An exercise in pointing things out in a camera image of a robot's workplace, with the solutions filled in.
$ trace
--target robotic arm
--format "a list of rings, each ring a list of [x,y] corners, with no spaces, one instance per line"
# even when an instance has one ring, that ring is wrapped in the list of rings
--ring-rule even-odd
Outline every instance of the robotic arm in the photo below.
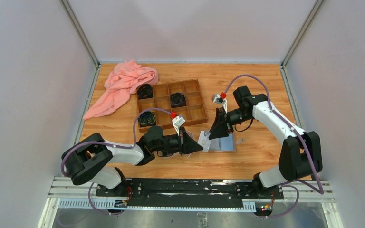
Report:
[[[177,152],[183,155],[203,149],[184,127],[178,127],[177,130],[177,134],[163,135],[161,127],[152,126],[136,145],[110,142],[95,133],[64,152],[62,160],[71,153],[65,161],[65,167],[74,185],[91,181],[115,189],[125,178],[118,168],[106,167],[109,163],[145,165],[155,158],[154,152],[165,157]],[[83,143],[88,145],[74,149]]]
[[[256,119],[263,123],[278,139],[282,150],[277,166],[254,175],[253,188],[257,193],[269,191],[270,188],[288,181],[312,174],[312,169],[300,139],[294,129],[301,134],[311,154],[317,172],[322,170],[320,138],[315,132],[306,132],[283,116],[275,106],[269,107],[268,98],[264,94],[252,95],[248,87],[242,86],[233,92],[239,108],[227,112],[227,101],[214,95],[213,101],[223,105],[216,109],[216,118],[210,129],[209,139],[227,137],[233,133],[233,126],[246,120]]]

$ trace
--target pink cloth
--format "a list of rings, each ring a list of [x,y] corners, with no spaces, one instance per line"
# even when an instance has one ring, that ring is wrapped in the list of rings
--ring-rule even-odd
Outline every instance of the pink cloth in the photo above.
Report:
[[[142,84],[154,85],[159,75],[153,68],[142,67],[135,60],[117,64],[104,83],[106,91],[83,116],[84,120],[92,117],[110,115],[124,105],[136,93]]]

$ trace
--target metal frame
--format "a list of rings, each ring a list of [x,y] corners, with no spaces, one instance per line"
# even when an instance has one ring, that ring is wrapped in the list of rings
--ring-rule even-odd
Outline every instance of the metal frame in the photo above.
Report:
[[[92,47],[90,46],[68,0],[59,0],[59,1],[61,2],[62,6],[64,7],[65,12],[67,13],[72,25],[74,26],[77,34],[79,35],[81,42],[83,43],[90,58],[92,59],[92,62],[96,65],[96,72],[92,79],[91,87],[88,92],[86,103],[85,103],[85,108],[83,111],[83,114],[84,114],[89,107],[91,97],[93,95],[93,91],[94,91],[95,84],[97,81],[98,73],[100,71],[101,63],[97,60],[97,57],[94,54],[94,51],[93,51]],[[298,47],[299,43],[301,42],[301,40],[304,37],[305,33],[307,32],[308,28],[310,27],[312,21],[314,20],[316,15],[319,13],[319,10],[321,9],[321,6],[323,5],[323,3],[324,3],[324,0],[316,0],[313,8],[311,9],[309,15],[307,16],[307,19],[303,23],[299,33],[297,34],[295,40],[293,41],[284,60],[280,63],[280,72],[282,74],[282,78],[283,78],[285,88],[286,88],[286,91],[288,94],[288,98],[289,98],[289,102],[290,102],[290,105],[291,105],[291,108],[293,111],[293,115],[295,117],[297,125],[299,125],[300,127],[303,125],[303,121],[302,121],[302,118],[298,111],[299,109],[297,106],[297,102],[292,94],[293,86],[288,77],[288,73],[286,71],[286,65],[290,61],[294,52],[296,51],[296,48]],[[79,142],[83,126],[84,126],[84,121],[83,121],[83,119],[81,119],[79,128],[78,128],[76,136],[75,136],[74,143]],[[316,186],[315,181],[310,181],[309,183]],[[330,185],[326,181],[323,181],[322,183],[324,184],[324,191],[325,191],[324,195],[320,195],[319,193],[310,190],[309,187],[307,187],[306,185],[304,185],[302,183],[294,182],[294,183],[291,183],[291,185],[294,185],[299,189],[299,192],[300,192],[299,202],[321,203],[328,226],[342,228],[343,227],[342,221],[339,216],[338,210],[336,208],[334,195],[332,193]],[[85,200],[85,199],[87,199],[87,193],[88,193],[89,187],[90,187],[90,183],[80,185],[80,186],[74,186],[69,178],[55,177],[53,184],[51,186],[50,192],[48,194],[48,198],[47,198],[42,216],[40,218],[38,227],[39,228],[52,227],[54,220],[55,220],[57,209],[60,206],[61,199],[67,199],[69,202],[75,201],[75,200],[76,201]],[[277,202],[279,202],[279,201],[294,202],[295,201],[295,199],[296,199],[295,191],[284,189],[283,192],[284,192],[285,198],[283,200],[282,199],[276,200]],[[92,198],[97,200],[97,197],[94,194],[93,194]],[[115,200],[115,199],[124,200],[126,198],[123,198],[123,197],[110,198],[109,197],[107,199],[103,199],[102,197],[100,197],[100,199],[102,201],[103,200],[106,201],[106,200]],[[265,201],[269,201],[269,200],[261,200],[261,199],[260,200],[252,200],[252,199],[243,200],[243,202],[245,204],[246,204],[246,202],[265,202]]]

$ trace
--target gray floor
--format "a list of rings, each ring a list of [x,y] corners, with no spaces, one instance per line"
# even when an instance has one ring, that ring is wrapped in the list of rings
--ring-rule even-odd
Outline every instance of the gray floor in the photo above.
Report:
[[[286,211],[291,203],[275,203],[274,213]],[[191,211],[125,211],[118,216],[101,215],[92,209],[60,209],[62,224],[72,224],[89,214],[73,227],[78,228],[248,228],[290,227],[327,228],[321,204],[299,203],[289,214],[262,220],[252,213],[191,212]],[[54,228],[61,227],[57,221]]]

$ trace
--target wooden table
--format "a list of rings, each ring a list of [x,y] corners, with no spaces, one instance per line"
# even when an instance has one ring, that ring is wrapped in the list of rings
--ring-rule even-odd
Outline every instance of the wooden table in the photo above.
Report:
[[[104,93],[104,82],[116,64],[102,64],[91,104]],[[159,83],[169,83],[187,79],[199,80],[208,123],[187,126],[186,130],[194,134],[198,140],[201,130],[209,130],[214,118],[215,108],[220,105],[211,101],[212,95],[220,94],[229,82],[237,75],[251,74],[261,79],[270,91],[274,105],[291,121],[293,114],[286,94],[282,76],[277,64],[142,64],[153,67],[159,73]],[[247,85],[253,94],[265,93],[263,87],[250,78],[240,78],[228,92],[229,110],[237,108],[232,92],[239,86]],[[81,139],[93,133],[100,133],[103,138],[116,143],[133,143],[132,124],[137,114],[136,95],[130,101],[111,115],[89,119],[85,122]],[[247,126],[245,122],[238,129]],[[173,134],[168,129],[164,134]],[[137,139],[142,136],[136,128]],[[199,178],[199,179],[252,179],[255,173],[267,170],[277,165],[281,146],[277,139],[260,122],[254,121],[251,128],[242,133],[236,133],[236,140],[244,139],[237,145],[236,152],[195,152],[188,157],[173,156],[170,158],[156,157],[144,166],[131,164],[111,164],[121,169],[126,177],[145,178]]]

